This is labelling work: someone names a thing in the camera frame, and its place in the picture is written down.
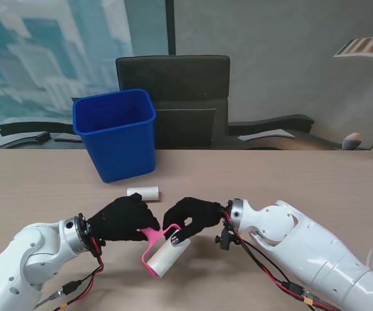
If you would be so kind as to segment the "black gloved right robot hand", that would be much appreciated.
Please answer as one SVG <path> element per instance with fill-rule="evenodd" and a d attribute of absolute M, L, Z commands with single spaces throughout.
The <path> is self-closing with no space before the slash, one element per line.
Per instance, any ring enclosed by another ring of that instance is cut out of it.
<path fill-rule="evenodd" d="M 180 226 L 178 231 L 171 228 L 165 234 L 172 245 L 177 245 L 207 227 L 217 225 L 223 216 L 223 206 L 217 202 L 208 202 L 197 198 L 186 197 L 171 207 L 163 217 L 163 229 L 170 225 Z"/>

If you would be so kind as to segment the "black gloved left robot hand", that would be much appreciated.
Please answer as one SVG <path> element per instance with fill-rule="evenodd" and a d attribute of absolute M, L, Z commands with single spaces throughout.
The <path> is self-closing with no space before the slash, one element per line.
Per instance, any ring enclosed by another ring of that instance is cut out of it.
<path fill-rule="evenodd" d="M 91 236 L 105 241 L 144 241 L 147 237 L 141 229 L 160 230 L 157 218 L 138 193 L 117 198 L 89 218 L 88 224 Z"/>

